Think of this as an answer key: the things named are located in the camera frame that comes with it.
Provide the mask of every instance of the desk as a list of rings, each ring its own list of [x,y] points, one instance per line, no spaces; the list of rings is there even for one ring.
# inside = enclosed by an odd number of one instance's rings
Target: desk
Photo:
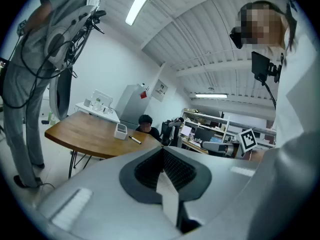
[[[111,121],[111,122],[114,122],[114,123],[120,123],[120,120],[117,116],[117,113],[116,111],[113,109],[113,113],[111,114],[104,114],[101,110],[99,111],[94,111],[92,109],[92,105],[91,106],[85,106],[83,102],[80,102],[78,104],[75,104],[75,106],[80,109],[80,110],[83,110],[85,111],[86,113],[90,113],[92,115],[95,115],[97,117],[100,117],[100,118],[103,118],[105,120],[108,120],[108,121]]]
[[[182,144],[184,144],[187,147],[192,148],[193,150],[198,151],[198,152],[200,152],[202,154],[205,154],[205,155],[209,154],[207,150],[201,149],[200,147],[190,143],[189,141],[186,141],[185,139],[182,139]]]
[[[141,141],[141,144],[128,137],[126,140],[115,138],[115,128],[115,123],[78,111],[46,130],[44,136],[73,150],[69,178],[71,177],[72,165],[73,162],[75,163],[77,152],[108,159],[162,146],[150,134],[131,129],[128,129],[128,135]]]

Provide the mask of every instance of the computer monitor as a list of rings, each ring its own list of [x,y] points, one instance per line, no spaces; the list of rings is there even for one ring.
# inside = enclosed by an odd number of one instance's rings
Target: computer monitor
[[[222,143],[222,139],[221,139],[221,138],[217,138],[217,137],[212,137],[212,138],[210,139],[210,142]]]
[[[206,130],[206,129],[202,129],[202,128],[197,128],[195,131],[195,135],[194,138],[195,139],[200,139],[203,142],[209,142],[211,140],[212,137],[214,137],[215,135],[215,131],[213,130]]]

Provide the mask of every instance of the poster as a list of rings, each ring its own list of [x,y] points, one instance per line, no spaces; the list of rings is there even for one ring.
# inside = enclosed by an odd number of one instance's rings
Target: poster
[[[162,102],[167,90],[168,90],[168,87],[163,82],[158,80],[152,91],[152,96],[156,98],[158,101]]]

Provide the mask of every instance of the black shoe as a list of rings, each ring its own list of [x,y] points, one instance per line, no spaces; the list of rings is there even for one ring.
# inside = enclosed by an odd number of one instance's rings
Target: black shoe
[[[22,183],[20,176],[16,175],[13,177],[14,183],[17,184],[18,187],[22,188],[22,189],[29,189],[29,186],[26,186]]]
[[[30,186],[24,185],[24,184],[22,183],[19,175],[14,176],[14,177],[13,177],[13,180],[14,180],[14,183],[17,184],[17,186],[20,187],[20,188],[22,188],[22,189],[30,189],[30,188],[31,188]],[[42,180],[41,180],[40,177],[36,177],[36,178],[35,178],[35,181],[36,181],[37,184],[38,184],[37,187],[43,185],[43,182],[42,182]]]
[[[35,164],[35,163],[33,163],[33,165],[38,167],[39,169],[44,169],[46,167],[44,163],[43,164]]]

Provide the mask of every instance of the paper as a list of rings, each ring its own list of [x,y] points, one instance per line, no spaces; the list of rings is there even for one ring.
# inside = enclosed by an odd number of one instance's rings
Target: paper
[[[185,135],[185,136],[189,136],[190,132],[191,132],[191,127],[189,126],[183,126],[182,130],[181,130],[181,134]]]
[[[195,142],[193,140],[191,140],[189,142],[192,143],[193,145],[196,145],[197,147],[201,148],[201,144],[199,144],[198,142]]]

